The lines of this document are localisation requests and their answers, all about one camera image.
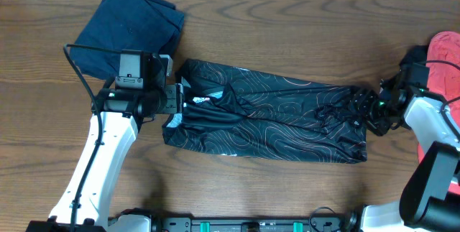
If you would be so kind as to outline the folded navy blue garment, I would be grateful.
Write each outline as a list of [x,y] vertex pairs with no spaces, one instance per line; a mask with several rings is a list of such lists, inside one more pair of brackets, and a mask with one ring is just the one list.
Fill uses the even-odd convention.
[[75,43],[173,55],[185,15],[165,0],[101,0]]

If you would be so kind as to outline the red mesh garment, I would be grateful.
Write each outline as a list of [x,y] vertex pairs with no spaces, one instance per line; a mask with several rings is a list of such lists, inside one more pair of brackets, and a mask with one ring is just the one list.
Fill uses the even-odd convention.
[[[459,66],[459,33],[440,32],[428,45],[427,60],[442,60]],[[447,101],[459,97],[459,70],[444,63],[428,63],[428,89]]]

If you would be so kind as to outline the black garment under red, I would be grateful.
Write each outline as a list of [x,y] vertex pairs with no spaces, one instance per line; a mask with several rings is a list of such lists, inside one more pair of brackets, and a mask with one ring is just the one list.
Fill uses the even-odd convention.
[[421,63],[427,60],[428,45],[415,45],[411,47],[400,61],[400,67],[413,63]]

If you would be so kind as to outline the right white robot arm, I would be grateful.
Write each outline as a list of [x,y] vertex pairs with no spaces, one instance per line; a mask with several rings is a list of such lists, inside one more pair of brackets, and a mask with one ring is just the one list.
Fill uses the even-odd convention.
[[381,91],[359,92],[352,106],[370,131],[411,130],[423,158],[398,201],[368,205],[351,215],[348,231],[458,231],[459,195],[450,192],[459,182],[459,127],[446,99],[429,91],[422,78],[393,78]]

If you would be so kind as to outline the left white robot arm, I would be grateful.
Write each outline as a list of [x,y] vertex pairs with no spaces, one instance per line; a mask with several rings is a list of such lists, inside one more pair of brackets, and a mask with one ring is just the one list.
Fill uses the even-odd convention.
[[110,219],[114,188],[127,152],[143,120],[183,110],[183,85],[151,91],[102,88],[90,120],[86,145],[73,176],[46,221],[30,221],[28,231],[161,231],[150,212],[134,208]]

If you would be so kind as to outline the black orange patterned jersey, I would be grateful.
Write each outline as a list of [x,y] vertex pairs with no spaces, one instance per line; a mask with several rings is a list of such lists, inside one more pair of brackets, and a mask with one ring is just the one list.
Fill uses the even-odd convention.
[[355,86],[328,85],[188,59],[176,72],[181,113],[162,127],[167,145],[206,154],[294,162],[367,160]]

